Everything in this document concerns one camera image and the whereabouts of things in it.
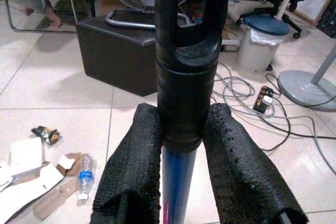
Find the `gray cable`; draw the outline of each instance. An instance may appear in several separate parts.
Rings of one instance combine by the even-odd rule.
[[[321,147],[320,147],[320,144],[319,144],[319,141],[317,139],[317,133],[316,133],[316,125],[315,125],[315,121],[312,117],[310,116],[276,116],[275,115],[275,108],[273,106],[273,104],[271,104],[271,109],[272,109],[272,113],[271,114],[261,114],[261,113],[258,113],[257,111],[254,111],[253,109],[251,109],[248,105],[246,105],[243,100],[247,99],[248,97],[252,96],[255,94],[255,89],[253,88],[253,86],[246,80],[244,80],[243,78],[241,77],[234,77],[232,76],[232,73],[231,71],[229,70],[229,68],[222,64],[222,63],[218,63],[220,64],[221,66],[225,67],[226,70],[228,71],[229,73],[229,77],[226,77],[226,78],[223,78],[222,76],[220,76],[220,74],[216,74],[216,76],[219,78],[218,80],[215,80],[215,81],[221,81],[223,84],[224,84],[224,89],[223,89],[223,92],[222,93],[219,93],[217,91],[214,91],[214,94],[220,96],[223,98],[224,102],[231,108],[231,110],[237,112],[237,113],[241,113],[241,114],[245,114],[245,115],[250,115],[250,116],[256,116],[256,117],[259,117],[259,118],[278,118],[278,119],[301,119],[301,118],[308,118],[311,120],[311,123],[312,123],[312,127],[313,127],[313,139],[314,139],[314,142],[315,142],[315,145],[321,155],[321,157],[323,158],[323,160],[325,161],[325,163],[328,165],[328,167],[330,168],[330,170],[336,175],[336,170],[332,167],[332,165],[330,164],[330,162],[328,161],[328,159],[326,158],[326,156],[324,155]],[[249,88],[249,92],[244,94],[244,93],[241,93],[241,92],[238,92],[236,91],[234,88],[233,88],[233,84],[234,83],[240,83],[240,84],[245,84],[248,88]],[[226,95],[226,90],[229,90],[232,95]],[[234,107],[232,107],[231,105],[228,104],[227,98],[234,98],[234,100],[238,101],[239,104],[247,111],[241,111],[241,110],[238,110]]]

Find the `perforated foam pad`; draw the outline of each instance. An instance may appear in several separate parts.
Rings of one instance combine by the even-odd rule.
[[[203,141],[221,223],[307,223],[272,161],[254,143],[226,104],[210,108]]]
[[[160,139],[156,107],[140,104],[131,128],[105,166],[91,223],[113,223],[121,195],[128,198],[124,223],[159,223]]]

